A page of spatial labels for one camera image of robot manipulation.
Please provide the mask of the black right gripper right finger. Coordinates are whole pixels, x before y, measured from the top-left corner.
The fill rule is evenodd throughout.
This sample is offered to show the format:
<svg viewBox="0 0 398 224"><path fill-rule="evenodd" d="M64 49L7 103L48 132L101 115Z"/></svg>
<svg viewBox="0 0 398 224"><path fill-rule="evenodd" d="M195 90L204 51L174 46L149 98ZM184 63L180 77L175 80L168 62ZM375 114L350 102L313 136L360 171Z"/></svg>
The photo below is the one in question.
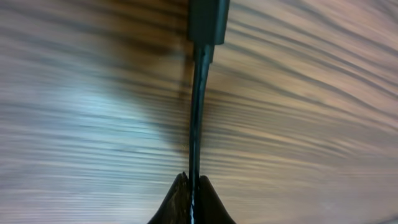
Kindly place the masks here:
<svg viewBox="0 0 398 224"><path fill-rule="evenodd" d="M198 218L200 224L236 224L205 175L200 177Z"/></svg>

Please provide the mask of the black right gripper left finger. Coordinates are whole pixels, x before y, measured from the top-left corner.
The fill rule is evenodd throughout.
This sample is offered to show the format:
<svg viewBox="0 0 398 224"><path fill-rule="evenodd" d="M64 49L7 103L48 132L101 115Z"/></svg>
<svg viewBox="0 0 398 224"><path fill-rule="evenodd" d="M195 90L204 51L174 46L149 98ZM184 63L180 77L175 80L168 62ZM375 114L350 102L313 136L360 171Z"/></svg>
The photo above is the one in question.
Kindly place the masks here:
<svg viewBox="0 0 398 224"><path fill-rule="evenodd" d="M148 224L187 224L188 204L188 177L182 172L176 176L158 211Z"/></svg>

